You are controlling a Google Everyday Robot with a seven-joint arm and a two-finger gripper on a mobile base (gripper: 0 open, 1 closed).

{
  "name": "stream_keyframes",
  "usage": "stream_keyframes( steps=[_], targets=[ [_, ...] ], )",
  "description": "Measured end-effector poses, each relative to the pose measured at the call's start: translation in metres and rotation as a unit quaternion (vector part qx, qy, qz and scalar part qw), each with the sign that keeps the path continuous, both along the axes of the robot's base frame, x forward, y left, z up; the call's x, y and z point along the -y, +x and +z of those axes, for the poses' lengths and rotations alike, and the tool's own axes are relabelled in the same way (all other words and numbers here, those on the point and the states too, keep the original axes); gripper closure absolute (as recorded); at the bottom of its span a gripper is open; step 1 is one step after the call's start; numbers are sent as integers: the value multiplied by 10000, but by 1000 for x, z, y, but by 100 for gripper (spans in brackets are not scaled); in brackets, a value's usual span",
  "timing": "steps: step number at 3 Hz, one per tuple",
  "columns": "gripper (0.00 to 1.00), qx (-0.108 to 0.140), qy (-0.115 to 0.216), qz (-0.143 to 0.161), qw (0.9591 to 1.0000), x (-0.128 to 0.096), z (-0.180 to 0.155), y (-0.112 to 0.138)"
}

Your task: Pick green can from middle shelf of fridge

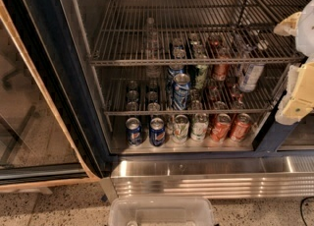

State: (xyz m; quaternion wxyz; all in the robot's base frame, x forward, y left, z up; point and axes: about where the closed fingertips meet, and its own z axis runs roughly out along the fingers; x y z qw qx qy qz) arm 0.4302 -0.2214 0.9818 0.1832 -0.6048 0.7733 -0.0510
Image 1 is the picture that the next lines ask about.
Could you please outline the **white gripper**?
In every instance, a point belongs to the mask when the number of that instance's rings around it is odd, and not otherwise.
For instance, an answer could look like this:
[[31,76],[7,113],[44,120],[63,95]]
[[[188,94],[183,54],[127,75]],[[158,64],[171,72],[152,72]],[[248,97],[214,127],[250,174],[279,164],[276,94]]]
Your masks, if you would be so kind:
[[[296,36],[301,13],[296,12],[282,20],[274,28],[274,34]],[[282,125],[292,125],[314,108],[314,63],[300,67],[291,65],[288,69],[287,93],[279,103],[275,119]]]

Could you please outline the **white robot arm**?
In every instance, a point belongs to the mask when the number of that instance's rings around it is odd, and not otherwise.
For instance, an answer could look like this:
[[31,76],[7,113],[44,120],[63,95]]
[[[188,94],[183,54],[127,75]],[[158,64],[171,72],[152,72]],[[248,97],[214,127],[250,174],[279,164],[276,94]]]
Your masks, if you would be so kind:
[[274,33],[294,36],[296,50],[307,57],[300,67],[289,67],[287,94],[275,115],[278,123],[292,125],[314,109],[314,0],[277,24]]

